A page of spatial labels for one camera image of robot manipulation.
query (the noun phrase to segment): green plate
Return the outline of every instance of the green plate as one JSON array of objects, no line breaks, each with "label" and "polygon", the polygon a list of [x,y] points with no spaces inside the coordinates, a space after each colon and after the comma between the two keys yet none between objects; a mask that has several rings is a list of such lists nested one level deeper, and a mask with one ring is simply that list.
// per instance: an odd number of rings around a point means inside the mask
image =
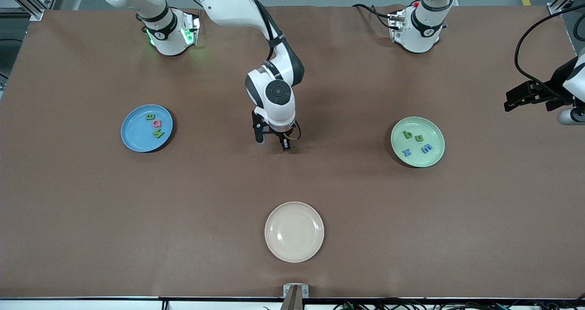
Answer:
[{"label": "green plate", "polygon": [[432,166],[445,153],[445,138],[439,127],[420,117],[399,121],[392,129],[390,141],[396,155],[410,166]]}]

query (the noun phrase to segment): blue plate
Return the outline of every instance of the blue plate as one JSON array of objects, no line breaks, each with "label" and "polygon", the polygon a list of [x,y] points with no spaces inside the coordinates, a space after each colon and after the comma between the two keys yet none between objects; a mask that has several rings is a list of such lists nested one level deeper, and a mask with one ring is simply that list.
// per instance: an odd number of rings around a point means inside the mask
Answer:
[{"label": "blue plate", "polygon": [[169,110],[156,104],[146,104],[126,116],[120,134],[122,142],[130,150],[149,152],[162,147],[172,132],[173,118]]}]

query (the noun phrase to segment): table surface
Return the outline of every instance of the table surface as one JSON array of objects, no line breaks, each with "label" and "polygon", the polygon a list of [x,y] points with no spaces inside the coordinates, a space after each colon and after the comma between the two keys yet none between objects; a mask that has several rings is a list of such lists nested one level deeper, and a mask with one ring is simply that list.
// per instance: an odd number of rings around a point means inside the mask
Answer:
[{"label": "table surface", "polygon": [[[542,297],[583,292],[583,130],[544,105],[504,112],[525,80],[520,35],[543,6],[456,7],[425,54],[392,44],[357,8],[270,8],[306,68],[303,139],[255,145],[246,73],[267,46],[203,19],[200,46],[152,48],[131,11],[47,11],[32,23],[0,102],[0,295]],[[521,64],[548,80],[574,57],[560,18]],[[152,154],[121,123],[148,103],[175,118]],[[447,140],[404,166],[389,133],[428,118]],[[265,244],[269,213],[306,202],[320,251],[299,264]]]}]

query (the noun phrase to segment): black circular joint cap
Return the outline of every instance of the black circular joint cap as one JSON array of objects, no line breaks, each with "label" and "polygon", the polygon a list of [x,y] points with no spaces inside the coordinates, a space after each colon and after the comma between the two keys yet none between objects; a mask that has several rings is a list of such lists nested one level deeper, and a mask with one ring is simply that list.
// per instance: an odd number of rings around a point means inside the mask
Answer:
[{"label": "black circular joint cap", "polygon": [[284,80],[273,80],[266,86],[266,97],[274,104],[284,106],[291,99],[291,87]]}]

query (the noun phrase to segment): plate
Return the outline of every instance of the plate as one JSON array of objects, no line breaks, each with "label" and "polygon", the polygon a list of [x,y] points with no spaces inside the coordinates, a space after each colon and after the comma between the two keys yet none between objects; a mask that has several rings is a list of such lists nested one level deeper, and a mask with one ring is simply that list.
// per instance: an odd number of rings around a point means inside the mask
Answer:
[{"label": "plate", "polygon": [[410,166],[428,167],[445,153],[445,138],[430,120],[409,117],[399,121],[390,135],[392,148]]},{"label": "plate", "polygon": [[169,110],[157,104],[146,104],[126,116],[120,134],[130,150],[149,152],[162,147],[172,132],[173,118]]},{"label": "plate", "polygon": [[323,221],[319,213],[305,203],[284,203],[266,220],[264,237],[272,254],[280,260],[304,262],[323,244]]}]

